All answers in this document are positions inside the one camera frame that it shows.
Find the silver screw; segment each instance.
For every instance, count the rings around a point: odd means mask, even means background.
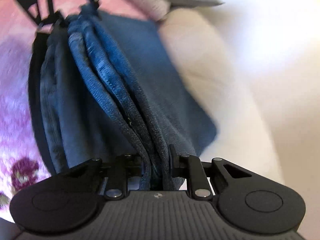
[[[154,194],[154,197],[155,197],[155,198],[161,198],[161,197],[163,197],[163,195],[158,192],[158,193]]]
[[[106,195],[108,197],[116,198],[116,197],[120,197],[122,195],[122,191],[117,188],[113,188],[113,189],[107,190]]]
[[[211,192],[207,189],[200,188],[195,191],[196,196],[198,197],[208,197],[211,195]]]

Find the dark blue fabric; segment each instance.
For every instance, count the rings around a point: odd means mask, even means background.
[[[184,88],[153,22],[95,13],[86,6],[68,18],[69,47],[83,82],[142,157],[140,189],[178,189],[183,180],[170,176],[168,145],[199,156],[214,139],[215,125]],[[65,140],[66,159],[74,165],[79,157],[69,156]]]

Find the garment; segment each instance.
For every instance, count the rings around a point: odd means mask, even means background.
[[[40,97],[53,163],[64,170],[137,152],[140,189],[178,189],[168,145],[199,156],[215,125],[184,88],[152,22],[98,14],[83,7],[68,18],[68,35],[56,26],[48,40]]]

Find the pink blanket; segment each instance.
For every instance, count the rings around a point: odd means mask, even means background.
[[[127,0],[100,0],[112,14],[145,19]],[[86,0],[54,0],[63,15],[78,12]],[[46,3],[40,0],[42,11]],[[8,206],[20,189],[50,176],[31,126],[27,80],[35,24],[14,0],[0,0],[0,217],[12,221]]]

